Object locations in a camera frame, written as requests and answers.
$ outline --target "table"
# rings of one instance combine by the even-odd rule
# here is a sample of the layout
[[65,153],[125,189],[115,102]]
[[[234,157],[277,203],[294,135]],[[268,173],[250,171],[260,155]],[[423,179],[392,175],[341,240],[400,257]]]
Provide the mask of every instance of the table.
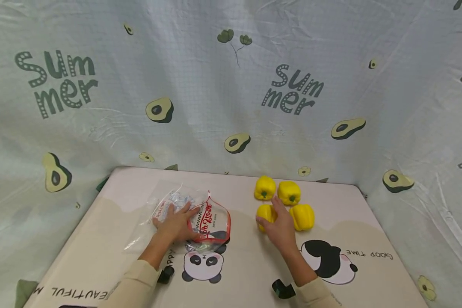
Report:
[[[217,269],[205,262],[184,268],[184,253],[170,251],[163,266],[175,274],[158,284],[152,307],[295,307],[296,297],[280,299],[271,287],[277,279],[286,287],[292,278],[255,223],[257,208],[267,203],[253,197],[257,178],[143,168],[115,169],[25,307],[97,307],[107,299],[138,257],[124,247],[160,180],[209,190],[231,214],[231,238],[216,252],[222,260]],[[349,308],[427,307],[355,186],[296,183],[301,203],[315,211],[315,227],[296,233],[298,248],[338,302]]]

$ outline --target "small yellow flower print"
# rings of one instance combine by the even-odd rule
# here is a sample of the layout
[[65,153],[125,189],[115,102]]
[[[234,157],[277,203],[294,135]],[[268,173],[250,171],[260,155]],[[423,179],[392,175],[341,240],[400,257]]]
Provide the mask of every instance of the small yellow flower print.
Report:
[[298,169],[299,176],[309,176],[311,174],[311,168],[301,167]]
[[154,162],[154,157],[152,157],[152,155],[150,154],[147,154],[146,152],[140,153],[139,158],[145,162],[150,162],[150,163]]
[[435,286],[433,286],[429,279],[427,279],[425,276],[419,276],[419,279],[417,280],[417,286],[419,291],[423,293],[424,297],[426,297],[429,301],[435,301]]

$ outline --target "plastic bag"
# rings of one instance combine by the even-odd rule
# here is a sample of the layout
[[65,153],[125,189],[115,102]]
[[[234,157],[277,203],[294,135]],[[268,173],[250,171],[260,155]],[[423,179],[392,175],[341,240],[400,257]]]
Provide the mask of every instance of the plastic bag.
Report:
[[159,181],[141,211],[138,223],[124,248],[126,253],[141,253],[146,248],[156,227],[152,218],[163,222],[170,204],[175,212],[181,210],[187,202],[190,209],[200,207],[201,210],[188,221],[190,230],[202,233],[202,239],[188,241],[172,247],[175,253],[186,253],[196,250],[199,253],[214,252],[224,244],[230,235],[231,217],[229,212],[210,198],[209,192],[189,188],[183,184]]

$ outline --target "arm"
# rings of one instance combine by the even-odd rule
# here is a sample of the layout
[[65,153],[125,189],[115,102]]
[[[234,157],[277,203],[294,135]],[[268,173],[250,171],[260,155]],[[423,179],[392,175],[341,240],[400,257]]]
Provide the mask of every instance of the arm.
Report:
[[301,256],[296,245],[296,234],[293,218],[282,201],[274,197],[272,205],[277,213],[277,219],[270,223],[264,218],[256,217],[257,223],[263,226],[270,241],[281,253],[287,268],[296,284],[299,301],[305,308],[338,308],[340,305],[332,297],[322,279]]
[[159,278],[159,266],[167,250],[175,241],[194,240],[198,233],[187,228],[187,220],[198,213],[198,208],[188,211],[190,204],[178,213],[169,206],[168,215],[164,223],[153,220],[157,232],[123,278],[114,286],[111,295],[101,302],[98,308],[147,308],[152,297],[154,286]]

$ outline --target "panda eye patch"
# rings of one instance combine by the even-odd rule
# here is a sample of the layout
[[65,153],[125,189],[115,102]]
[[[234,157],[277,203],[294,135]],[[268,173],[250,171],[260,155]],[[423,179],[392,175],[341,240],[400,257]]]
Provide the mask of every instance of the panda eye patch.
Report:
[[200,265],[201,262],[202,262],[202,259],[200,259],[199,256],[191,256],[190,257],[190,263],[192,263],[192,264]]
[[206,263],[207,266],[216,265],[217,264],[217,258],[216,257],[210,257],[209,259],[207,259],[207,261],[205,263]]

